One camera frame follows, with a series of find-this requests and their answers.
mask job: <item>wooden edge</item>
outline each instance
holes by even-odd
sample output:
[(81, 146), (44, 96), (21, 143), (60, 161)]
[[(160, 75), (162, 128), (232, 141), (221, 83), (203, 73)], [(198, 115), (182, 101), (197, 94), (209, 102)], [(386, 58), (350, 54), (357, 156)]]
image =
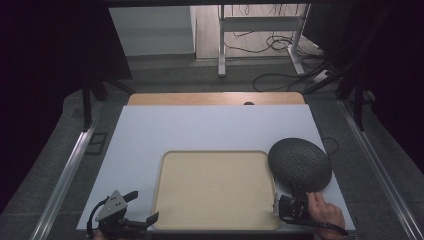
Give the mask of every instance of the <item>wooden edge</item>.
[(284, 105), (305, 104), (297, 92), (136, 93), (128, 106), (139, 105)]

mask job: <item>metal frame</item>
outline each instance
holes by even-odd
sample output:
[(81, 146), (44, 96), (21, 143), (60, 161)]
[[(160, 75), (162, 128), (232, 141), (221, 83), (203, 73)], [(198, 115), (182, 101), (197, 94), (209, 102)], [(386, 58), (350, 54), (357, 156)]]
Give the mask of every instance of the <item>metal frame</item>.
[(409, 239), (424, 239), (420, 226), (418, 226), (414, 215), (384, 168), (380, 157), (368, 140), (367, 134), (364, 131), (361, 131), (361, 129), (356, 125), (355, 120), (352, 118), (353, 113), (349, 105), (341, 100), (339, 100), (338, 103)]
[(272, 31), (294, 31), (293, 43), (288, 46), (288, 53), (293, 62), (298, 76), (305, 75), (302, 64), (297, 54), (297, 46), (305, 25), (306, 15), (310, 4), (305, 4), (305, 9), (300, 16), (280, 16), (280, 17), (225, 17), (224, 5), (221, 5), (221, 15), (219, 17), (219, 57), (218, 76), (225, 77), (225, 43), (224, 34), (226, 32), (272, 32)]
[(84, 156), (85, 149), (87, 148), (94, 129), (100, 119), (102, 108), (103, 103), (96, 102), (92, 112), (93, 124), (86, 132), (81, 132), (30, 239), (47, 239), (60, 207), (62, 206), (63, 200), (71, 186), (81, 159)]

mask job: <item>black cable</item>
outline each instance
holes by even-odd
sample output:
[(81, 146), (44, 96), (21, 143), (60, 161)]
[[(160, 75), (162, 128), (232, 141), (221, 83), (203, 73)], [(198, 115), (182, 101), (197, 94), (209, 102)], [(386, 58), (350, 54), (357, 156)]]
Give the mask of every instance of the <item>black cable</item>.
[(281, 9), (283, 8), (283, 4), (280, 4), (280, 10), (278, 11), (278, 16), (281, 15)]
[(317, 66), (311, 66), (308, 63), (305, 62), (305, 59), (315, 59), (314, 57), (300, 57), (300, 61), (302, 62), (302, 65), (307, 68), (316, 68)]
[(240, 50), (240, 51), (244, 51), (244, 52), (250, 52), (250, 53), (261, 53), (261, 52), (265, 52), (266, 50), (271, 48), (271, 46), (268, 46), (267, 48), (259, 50), (259, 51), (252, 51), (252, 50), (248, 50), (248, 49), (244, 49), (244, 48), (228, 46), (225, 42), (224, 42), (224, 45), (227, 48), (236, 49), (236, 50)]
[[(309, 72), (308, 74), (305, 74), (305, 75), (303, 75), (303, 76), (301, 76), (301, 77), (299, 77), (299, 76), (293, 76), (293, 75), (285, 75), (285, 74), (281, 74), (281, 73), (265, 73), (265, 74), (262, 74), (262, 75), (259, 75), (259, 76), (257, 76), (254, 80), (253, 80), (253, 82), (252, 82), (252, 87), (253, 87), (253, 89), (255, 89), (257, 92), (267, 92), (267, 91), (271, 91), (271, 90), (278, 90), (278, 89), (281, 89), (281, 88), (285, 88), (285, 87), (287, 87), (287, 89), (286, 89), (286, 91), (287, 92), (289, 92), (290, 91), (290, 87), (292, 87), (294, 84), (296, 84), (296, 83), (299, 83), (299, 82), (301, 82), (301, 81), (303, 81), (303, 80), (305, 80), (305, 79), (307, 79), (307, 78), (309, 78), (309, 77), (311, 77), (311, 76), (314, 76), (314, 75), (316, 75), (317, 73), (319, 73), (319, 72), (321, 72), (322, 70), (324, 70), (326, 67), (328, 66), (328, 63), (327, 62), (323, 62), (323, 63), (321, 63), (317, 68), (315, 68), (314, 70), (312, 70), (311, 72)], [(289, 84), (286, 84), (286, 85), (283, 85), (283, 86), (279, 86), (279, 87), (274, 87), (274, 88), (267, 88), (267, 89), (259, 89), (256, 85), (257, 85), (257, 81), (260, 79), (260, 78), (262, 78), (262, 77), (265, 77), (265, 76), (281, 76), (281, 77), (288, 77), (288, 78), (298, 78), (298, 79), (296, 79), (295, 81), (293, 81), (293, 82), (291, 82), (291, 83), (289, 83)]]
[(341, 228), (341, 227), (339, 227), (337, 225), (331, 224), (331, 223), (320, 223), (317, 227), (319, 227), (319, 228), (325, 228), (325, 229), (330, 229), (330, 230), (335, 230), (335, 231), (343, 234), (343, 236), (349, 235), (349, 233), (345, 229), (343, 229), (343, 228)]
[(249, 15), (249, 13), (250, 13), (250, 6), (249, 6), (249, 4), (247, 4), (246, 7), (244, 8), (244, 13), (246, 14), (246, 16)]
[(246, 35), (254, 33), (254, 32), (255, 31), (250, 31), (250, 32), (242, 33), (242, 34), (235, 34), (235, 32), (233, 32), (233, 35), (234, 35), (234, 37), (243, 37), (243, 36), (246, 36)]
[[(276, 51), (283, 50), (283, 49), (286, 49), (288, 47), (288, 45), (290, 45), (292, 43), (290, 38), (284, 37), (284, 36), (275, 36), (274, 33), (275, 32), (272, 32), (272, 35), (266, 39), (266, 44), (268, 46), (271, 46), (272, 49), (274, 49)], [(273, 46), (275, 43), (281, 43), (282, 44), (283, 42), (285, 42), (287, 44), (285, 44), (284, 47), (282, 47), (282, 48), (276, 48), (276, 47)]]
[(284, 85), (284, 86), (280, 86), (280, 87), (275, 87), (275, 88), (268, 88), (268, 89), (264, 89), (264, 90), (260, 90), (259, 88), (256, 87), (256, 81), (258, 81), (260, 78), (265, 77), (265, 76), (281, 76), (281, 77), (289, 77), (289, 78), (298, 78), (298, 76), (289, 76), (289, 75), (284, 75), (284, 74), (280, 74), (280, 73), (265, 73), (262, 75), (257, 76), (254, 80), (253, 80), (253, 88), (257, 91), (257, 92), (268, 92), (271, 90), (278, 90), (281, 88), (285, 88), (290, 84)]
[(294, 14), (295, 16), (297, 16), (297, 10), (299, 10), (299, 4), (296, 5), (296, 13)]
[(277, 14), (277, 8), (276, 8), (277, 4), (273, 4), (271, 10), (269, 10), (267, 16), (269, 16), (269, 14), (272, 12), (272, 10), (274, 10), (274, 16)]
[(287, 10), (287, 4), (284, 4), (284, 12), (283, 12), (283, 16), (286, 16), (286, 10)]
[(308, 86), (310, 86), (311, 84), (313, 84), (313, 82), (314, 82), (314, 79), (313, 79), (313, 78), (312, 78), (312, 79), (309, 79), (309, 81), (305, 84), (305, 86), (303, 86), (302, 93), (304, 93), (304, 92), (305, 92), (305, 90), (306, 90), (306, 88), (307, 88)]
[(91, 213), (90, 213), (90, 217), (88, 218), (88, 221), (87, 221), (87, 237), (89, 237), (90, 239), (93, 239), (93, 237), (94, 237), (93, 224), (92, 224), (94, 214), (96, 213), (97, 209), (100, 206), (104, 205), (107, 202), (108, 199), (109, 199), (109, 197), (107, 197), (105, 200), (97, 203), (97, 205), (94, 207), (93, 211), (91, 211)]
[(336, 144), (336, 150), (332, 151), (331, 153), (327, 153), (328, 156), (331, 156), (331, 155), (335, 154), (339, 150), (339, 148), (340, 148), (339, 143), (334, 138), (326, 137), (326, 138), (321, 138), (321, 140), (322, 141), (333, 140), (333, 142)]
[(300, 56), (306, 56), (306, 57), (316, 57), (316, 58), (323, 58), (323, 59), (331, 58), (331, 56), (326, 56), (326, 55), (323, 55), (323, 54), (317, 55), (317, 54), (307, 53), (299, 45), (297, 46), (297, 54), (299, 54)]

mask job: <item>beige tray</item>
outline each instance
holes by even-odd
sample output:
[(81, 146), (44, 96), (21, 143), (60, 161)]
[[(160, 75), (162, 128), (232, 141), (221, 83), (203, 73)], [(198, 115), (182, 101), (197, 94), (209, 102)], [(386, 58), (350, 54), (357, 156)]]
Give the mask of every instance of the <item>beige tray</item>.
[(153, 212), (157, 229), (273, 230), (275, 186), (261, 151), (165, 154)]

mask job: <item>white board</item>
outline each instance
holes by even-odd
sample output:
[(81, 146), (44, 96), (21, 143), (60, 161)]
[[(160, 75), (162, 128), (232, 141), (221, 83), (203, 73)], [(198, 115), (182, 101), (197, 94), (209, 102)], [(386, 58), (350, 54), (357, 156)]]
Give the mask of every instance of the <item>white board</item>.
[[(94, 206), (114, 190), (123, 195), (139, 191), (139, 197), (128, 204), (126, 217), (145, 221), (152, 214), (161, 160), (169, 151), (268, 153), (274, 143), (288, 137), (308, 140), (324, 150), (306, 104), (125, 106), (77, 229), (86, 228)], [(281, 186), (277, 185), (276, 190), (290, 196)], [(342, 209), (346, 229), (354, 230), (334, 173), (322, 193), (327, 202)], [(307, 229), (310, 228), (281, 223), (274, 231)]]

